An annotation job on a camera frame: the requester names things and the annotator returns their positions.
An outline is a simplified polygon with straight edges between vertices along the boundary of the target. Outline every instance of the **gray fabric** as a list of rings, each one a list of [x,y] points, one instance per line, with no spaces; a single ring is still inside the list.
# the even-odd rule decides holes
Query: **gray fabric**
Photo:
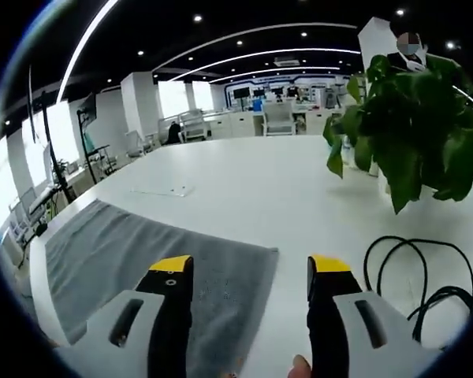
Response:
[[[183,254],[195,262],[188,376],[237,371],[247,356],[272,284],[277,250],[175,228],[93,202],[46,245],[54,307],[69,340],[150,265]]]

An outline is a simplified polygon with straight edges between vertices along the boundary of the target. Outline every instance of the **desk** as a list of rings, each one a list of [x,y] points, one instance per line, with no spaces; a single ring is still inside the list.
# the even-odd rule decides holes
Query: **desk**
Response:
[[[49,295],[45,243],[94,199],[154,221],[221,238],[277,247],[279,259],[270,297],[241,377],[287,376],[292,357],[310,358],[307,330],[307,256],[342,258],[363,286],[363,257],[382,235],[440,239],[455,243],[473,266],[473,189],[459,203],[414,202],[399,216],[380,198],[377,180],[347,169],[340,180],[326,168],[329,148],[321,136],[239,138],[158,149],[92,187],[64,209],[31,244],[32,293],[45,333],[63,343]],[[132,187],[190,184],[184,197],[145,195]],[[392,244],[370,259],[376,272]],[[470,280],[455,252],[421,246],[430,266],[430,292]],[[393,256],[384,273],[383,294],[408,314],[419,304],[422,266],[411,251]],[[425,345],[442,345],[464,322],[458,302],[433,308],[424,323]]]

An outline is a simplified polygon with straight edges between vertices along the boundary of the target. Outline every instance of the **finger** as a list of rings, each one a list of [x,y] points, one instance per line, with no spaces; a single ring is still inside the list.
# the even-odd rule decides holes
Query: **finger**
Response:
[[[307,360],[300,355],[296,355],[292,360],[292,370],[287,375],[288,378],[310,378],[311,367]]]

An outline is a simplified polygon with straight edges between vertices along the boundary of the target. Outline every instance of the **black cable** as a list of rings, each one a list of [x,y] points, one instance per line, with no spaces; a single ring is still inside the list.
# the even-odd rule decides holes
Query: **black cable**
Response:
[[[384,267],[389,261],[390,257],[402,246],[405,246],[405,245],[410,246],[419,255],[421,262],[423,263],[424,285],[423,285],[423,293],[421,296],[420,305],[417,309],[414,309],[412,313],[408,315],[407,317],[408,320],[411,320],[417,314],[417,321],[415,322],[415,327],[412,333],[413,339],[415,339],[418,342],[421,341],[423,322],[424,322],[424,317],[426,316],[427,310],[432,308],[433,306],[436,306],[439,302],[443,301],[444,299],[448,297],[456,296],[460,298],[464,302],[464,304],[468,307],[468,309],[470,310],[470,313],[473,311],[473,269],[471,268],[471,264],[469,260],[467,259],[466,254],[464,254],[463,251],[460,250],[460,248],[455,246],[454,244],[440,242],[437,240],[405,239],[405,238],[401,238],[400,236],[394,236],[394,235],[383,236],[375,240],[368,248],[364,256],[364,262],[363,262],[363,274],[364,274],[364,281],[367,286],[367,290],[369,291],[373,290],[371,287],[370,278],[368,275],[368,259],[370,257],[370,253],[377,244],[379,244],[380,242],[384,240],[397,240],[399,241],[399,243],[396,246],[394,246],[389,251],[389,253],[385,256],[384,261],[382,262],[382,265],[380,266],[380,269],[378,270],[377,291],[376,291],[378,295],[382,296],[382,275],[383,275]],[[426,263],[426,259],[424,258],[423,253],[414,243],[425,243],[425,244],[435,244],[435,245],[440,245],[440,246],[449,246],[453,248],[455,251],[457,251],[461,255],[461,257],[466,261],[466,265],[470,273],[471,294],[469,294],[467,291],[465,291],[464,289],[460,287],[445,286],[437,290],[433,295],[429,297],[429,299],[426,300],[427,285],[428,285],[427,263]]]

